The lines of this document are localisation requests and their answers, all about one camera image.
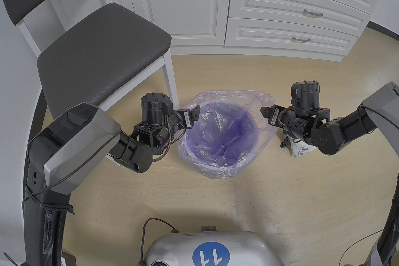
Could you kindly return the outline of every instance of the chair leg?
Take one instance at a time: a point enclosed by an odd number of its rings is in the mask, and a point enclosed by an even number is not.
[[[165,82],[167,86],[167,92],[169,94],[170,99],[173,102],[173,108],[175,110],[179,109],[179,99],[177,97],[177,88],[176,82],[174,79],[173,65],[172,65],[172,57],[170,55],[170,49],[163,55],[165,60],[165,65],[162,67],[164,72]]]

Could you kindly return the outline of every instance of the chair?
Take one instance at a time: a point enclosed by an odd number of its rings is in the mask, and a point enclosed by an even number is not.
[[[169,96],[179,108],[170,55],[171,36],[132,11],[105,0],[40,51],[24,17],[44,0],[3,0],[7,13],[37,56],[44,96],[53,118],[87,102],[103,110],[162,67]]]

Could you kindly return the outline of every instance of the label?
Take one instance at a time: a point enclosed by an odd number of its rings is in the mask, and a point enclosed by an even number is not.
[[[217,242],[203,243],[193,253],[195,266],[227,266],[229,261],[229,250],[226,246]]]
[[[186,126],[191,128],[190,118],[188,116],[188,112],[184,112],[184,118],[186,119]]]
[[[54,212],[46,210],[43,231],[43,255],[50,255],[54,244]]]
[[[273,113],[273,118],[272,118],[272,122],[270,122],[271,125],[274,125],[276,123],[276,119],[278,116],[278,113],[280,112],[280,109],[275,109],[275,112]]]

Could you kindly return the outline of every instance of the blue circle sticker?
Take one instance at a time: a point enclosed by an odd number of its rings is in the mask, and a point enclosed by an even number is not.
[[[227,266],[230,252],[226,246],[217,242],[207,242],[199,245],[193,253],[195,266]]]

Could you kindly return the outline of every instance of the white wall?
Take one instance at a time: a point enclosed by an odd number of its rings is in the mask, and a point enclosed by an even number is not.
[[[399,0],[378,0],[371,21],[399,34]]]
[[[44,49],[63,31],[48,3],[28,17],[27,25]],[[36,57],[0,1],[0,265],[3,251],[25,261],[22,180],[26,144],[41,86]]]

